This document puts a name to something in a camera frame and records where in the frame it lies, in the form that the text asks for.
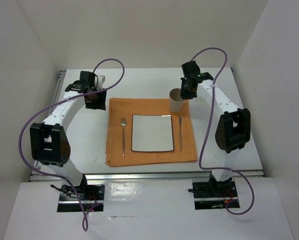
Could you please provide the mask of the beige paper cup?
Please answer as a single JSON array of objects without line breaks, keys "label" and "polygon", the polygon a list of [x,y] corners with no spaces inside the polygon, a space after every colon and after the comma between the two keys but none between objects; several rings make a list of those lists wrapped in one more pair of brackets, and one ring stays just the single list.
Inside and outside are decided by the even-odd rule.
[{"label": "beige paper cup", "polygon": [[178,113],[183,106],[184,100],[181,98],[181,89],[174,88],[169,92],[169,110]]}]

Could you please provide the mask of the silver knife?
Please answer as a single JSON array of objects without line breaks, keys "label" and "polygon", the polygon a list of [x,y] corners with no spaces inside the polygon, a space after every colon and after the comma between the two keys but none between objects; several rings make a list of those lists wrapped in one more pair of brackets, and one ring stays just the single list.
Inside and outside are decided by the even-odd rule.
[{"label": "silver knife", "polygon": [[183,146],[183,142],[182,142],[182,117],[180,115],[178,116],[178,120],[179,120],[179,149],[182,152],[182,146]]}]

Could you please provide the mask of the silver spoon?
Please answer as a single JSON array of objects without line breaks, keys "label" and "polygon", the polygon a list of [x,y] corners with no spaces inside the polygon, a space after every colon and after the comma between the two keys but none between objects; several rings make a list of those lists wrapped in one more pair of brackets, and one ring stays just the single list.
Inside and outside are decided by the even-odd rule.
[{"label": "silver spoon", "polygon": [[122,156],[125,156],[125,127],[127,125],[127,121],[125,117],[121,118],[121,122],[120,122],[121,126],[122,126]]}]

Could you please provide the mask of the white square plate black rim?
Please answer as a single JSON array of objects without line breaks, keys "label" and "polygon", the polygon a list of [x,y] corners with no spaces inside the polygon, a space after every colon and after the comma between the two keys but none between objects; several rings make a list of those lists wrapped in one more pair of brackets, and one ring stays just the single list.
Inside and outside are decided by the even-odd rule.
[{"label": "white square plate black rim", "polygon": [[131,150],[140,153],[160,153],[174,150],[172,116],[132,116]]}]

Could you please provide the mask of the orange cloth placemat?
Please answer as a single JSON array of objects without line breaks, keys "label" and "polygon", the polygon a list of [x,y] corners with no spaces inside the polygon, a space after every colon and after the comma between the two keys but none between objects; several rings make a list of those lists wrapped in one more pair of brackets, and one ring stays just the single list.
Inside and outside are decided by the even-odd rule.
[{"label": "orange cloth placemat", "polygon": [[[150,164],[169,164],[196,162],[198,154],[189,101],[186,100],[180,112],[171,115],[175,147],[168,152],[132,151],[133,115],[171,114],[167,98],[110,98],[106,139],[106,164],[110,167],[126,167]],[[179,116],[182,117],[182,151],[179,142]],[[121,118],[126,119],[125,156],[122,148]]]}]

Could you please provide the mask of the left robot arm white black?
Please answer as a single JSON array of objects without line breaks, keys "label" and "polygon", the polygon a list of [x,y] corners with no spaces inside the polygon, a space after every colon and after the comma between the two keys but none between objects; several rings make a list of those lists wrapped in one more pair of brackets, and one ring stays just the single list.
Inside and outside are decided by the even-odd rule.
[{"label": "left robot arm white black", "polygon": [[33,123],[29,129],[32,158],[48,166],[56,175],[65,177],[64,184],[69,180],[73,184],[70,193],[78,200],[86,198],[93,189],[88,186],[86,176],[70,159],[71,147],[66,131],[82,107],[105,110],[107,92],[75,99],[71,97],[102,90],[105,81],[104,75],[81,71],[79,79],[66,87],[62,98],[64,102],[41,123]]}]

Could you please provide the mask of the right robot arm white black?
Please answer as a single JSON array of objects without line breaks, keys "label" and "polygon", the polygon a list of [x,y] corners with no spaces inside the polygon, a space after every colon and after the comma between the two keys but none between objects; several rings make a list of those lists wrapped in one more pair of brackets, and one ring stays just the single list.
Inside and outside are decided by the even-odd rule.
[{"label": "right robot arm white black", "polygon": [[251,139],[251,113],[239,108],[213,82],[208,73],[202,73],[196,61],[181,65],[180,96],[184,100],[202,97],[211,109],[211,116],[218,118],[214,138],[220,149],[220,159],[209,175],[207,190],[220,197],[232,183],[232,169],[241,149]]}]

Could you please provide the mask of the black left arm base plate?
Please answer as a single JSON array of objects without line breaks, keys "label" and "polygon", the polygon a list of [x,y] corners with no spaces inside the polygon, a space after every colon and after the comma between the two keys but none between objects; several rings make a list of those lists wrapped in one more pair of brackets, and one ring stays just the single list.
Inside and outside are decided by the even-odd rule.
[{"label": "black left arm base plate", "polygon": [[[84,210],[86,212],[103,212],[105,184],[89,185],[89,187],[91,188],[89,193],[83,194],[78,191],[78,196]],[[57,206],[58,213],[74,213],[81,211],[79,201],[71,187],[62,185],[61,187],[56,187],[56,189],[60,192]]]}]

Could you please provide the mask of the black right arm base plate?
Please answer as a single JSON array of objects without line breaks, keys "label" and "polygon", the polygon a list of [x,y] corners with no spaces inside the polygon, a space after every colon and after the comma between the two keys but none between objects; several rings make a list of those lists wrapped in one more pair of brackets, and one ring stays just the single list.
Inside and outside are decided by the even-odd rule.
[{"label": "black right arm base plate", "polygon": [[195,210],[214,210],[228,208],[239,209],[240,203],[234,181],[225,189],[212,192],[207,182],[193,182],[192,188],[187,190],[193,194]]}]

